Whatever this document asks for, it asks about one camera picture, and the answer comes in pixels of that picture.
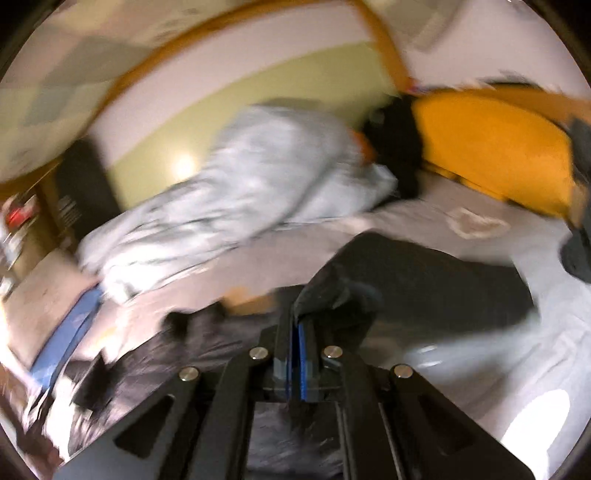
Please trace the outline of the blue pillow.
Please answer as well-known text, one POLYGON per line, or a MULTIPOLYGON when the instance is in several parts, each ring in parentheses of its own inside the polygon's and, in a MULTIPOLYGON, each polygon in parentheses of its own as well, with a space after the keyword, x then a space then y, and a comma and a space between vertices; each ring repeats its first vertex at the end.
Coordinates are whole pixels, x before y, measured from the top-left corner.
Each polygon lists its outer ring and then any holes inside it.
POLYGON ((102 305, 103 292, 95 286, 81 295, 42 347, 30 368, 41 391, 55 385, 61 370, 90 330, 102 305))

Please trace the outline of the grey heart-print bed sheet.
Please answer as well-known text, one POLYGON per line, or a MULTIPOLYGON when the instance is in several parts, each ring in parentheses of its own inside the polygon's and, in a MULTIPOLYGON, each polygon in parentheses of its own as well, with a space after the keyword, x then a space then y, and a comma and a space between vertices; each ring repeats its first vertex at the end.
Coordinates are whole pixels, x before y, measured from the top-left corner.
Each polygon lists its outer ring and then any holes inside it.
POLYGON ((62 479, 586 479, 590 285, 561 221, 422 196, 137 297, 62 479))

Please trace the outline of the black folded mat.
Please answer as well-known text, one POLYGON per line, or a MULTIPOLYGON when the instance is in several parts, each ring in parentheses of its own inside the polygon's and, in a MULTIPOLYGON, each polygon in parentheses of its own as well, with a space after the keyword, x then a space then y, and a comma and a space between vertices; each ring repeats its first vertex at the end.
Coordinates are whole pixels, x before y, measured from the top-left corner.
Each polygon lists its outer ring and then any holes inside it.
POLYGON ((122 213, 95 144, 74 141, 55 170, 58 218, 79 242, 122 213))

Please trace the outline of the black puffer jacket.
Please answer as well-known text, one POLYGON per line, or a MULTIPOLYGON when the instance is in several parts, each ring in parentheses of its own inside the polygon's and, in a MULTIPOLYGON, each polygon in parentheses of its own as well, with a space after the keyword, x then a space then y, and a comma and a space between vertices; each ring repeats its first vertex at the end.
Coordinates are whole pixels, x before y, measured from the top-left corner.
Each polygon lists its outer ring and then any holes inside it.
MULTIPOLYGON (((300 287, 294 321, 311 321, 318 348, 356 351, 382 326, 421 333, 498 332, 522 323, 534 310, 530 290, 512 265, 464 261, 441 251, 377 232, 365 232, 300 287)), ((194 312, 171 311, 159 332, 116 362, 96 357, 76 401, 69 454, 89 445, 158 388, 176 368, 193 363, 221 369, 277 324, 276 290, 256 313, 233 313, 218 300, 194 312)))

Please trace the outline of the paper poster on wall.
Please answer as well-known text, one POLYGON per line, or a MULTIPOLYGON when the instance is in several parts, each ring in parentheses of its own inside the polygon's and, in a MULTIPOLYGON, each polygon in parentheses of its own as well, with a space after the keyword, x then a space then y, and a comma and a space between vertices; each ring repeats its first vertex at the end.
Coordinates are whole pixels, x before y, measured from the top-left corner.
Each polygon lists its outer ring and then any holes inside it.
POLYGON ((367 1, 406 46, 432 48, 462 12, 464 0, 375 0, 367 1))

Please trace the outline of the wooden bed frame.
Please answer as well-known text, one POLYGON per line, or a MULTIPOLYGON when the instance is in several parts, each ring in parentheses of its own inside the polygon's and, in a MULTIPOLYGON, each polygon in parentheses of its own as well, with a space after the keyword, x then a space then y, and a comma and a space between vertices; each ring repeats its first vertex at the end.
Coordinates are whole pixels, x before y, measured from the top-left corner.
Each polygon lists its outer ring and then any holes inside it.
POLYGON ((576 98, 590 70, 548 9, 465 1, 429 50, 367 1, 46 1, 1 53, 1 178, 94 140, 124 205, 192 175, 245 103, 293 98, 356 122, 411 84, 517 75, 576 98))

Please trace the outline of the cluttered wooden shelf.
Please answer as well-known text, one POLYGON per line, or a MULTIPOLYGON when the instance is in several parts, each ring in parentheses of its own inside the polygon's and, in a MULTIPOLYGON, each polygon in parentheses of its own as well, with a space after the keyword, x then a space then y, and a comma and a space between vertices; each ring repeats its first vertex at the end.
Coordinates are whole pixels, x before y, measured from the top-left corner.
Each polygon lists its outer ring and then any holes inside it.
POLYGON ((1 205, 1 298, 58 246, 57 227, 40 184, 1 205))

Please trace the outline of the black bag by headboard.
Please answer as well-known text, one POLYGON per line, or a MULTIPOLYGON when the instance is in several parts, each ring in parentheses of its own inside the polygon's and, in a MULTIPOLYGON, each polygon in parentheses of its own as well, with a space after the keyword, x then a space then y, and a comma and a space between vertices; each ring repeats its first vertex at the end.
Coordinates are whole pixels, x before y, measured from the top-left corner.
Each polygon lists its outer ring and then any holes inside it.
POLYGON ((391 96, 367 115, 362 133, 398 183, 391 196, 412 200, 419 196, 419 172, 423 167, 424 144, 413 113, 410 95, 391 96))

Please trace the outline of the yellow headboard cushion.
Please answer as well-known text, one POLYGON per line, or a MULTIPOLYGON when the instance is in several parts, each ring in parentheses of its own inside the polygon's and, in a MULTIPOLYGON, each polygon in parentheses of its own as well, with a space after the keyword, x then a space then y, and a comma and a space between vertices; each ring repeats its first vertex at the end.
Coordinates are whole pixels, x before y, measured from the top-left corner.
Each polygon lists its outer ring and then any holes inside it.
POLYGON ((569 216, 571 141, 553 122, 501 100, 461 92, 421 98, 412 111, 430 170, 539 214, 569 216))

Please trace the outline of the light grey crumpled duvet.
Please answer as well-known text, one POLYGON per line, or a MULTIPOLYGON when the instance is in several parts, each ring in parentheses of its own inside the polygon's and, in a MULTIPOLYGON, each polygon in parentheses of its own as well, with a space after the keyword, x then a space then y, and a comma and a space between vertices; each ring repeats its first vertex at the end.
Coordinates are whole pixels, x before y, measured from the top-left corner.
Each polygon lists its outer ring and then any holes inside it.
POLYGON ((252 105, 219 132, 197 175, 86 235, 78 264, 123 304, 263 233, 370 210, 397 185, 388 168, 363 164, 335 116, 252 105))

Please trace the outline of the beige pillow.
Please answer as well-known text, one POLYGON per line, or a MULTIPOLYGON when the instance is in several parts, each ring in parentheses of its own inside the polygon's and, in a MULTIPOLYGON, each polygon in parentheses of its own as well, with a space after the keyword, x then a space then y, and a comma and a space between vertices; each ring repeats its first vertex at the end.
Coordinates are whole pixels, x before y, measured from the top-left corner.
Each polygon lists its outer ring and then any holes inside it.
POLYGON ((4 303, 8 347, 30 369, 42 348, 81 296, 98 285, 74 258, 55 249, 18 284, 4 303))

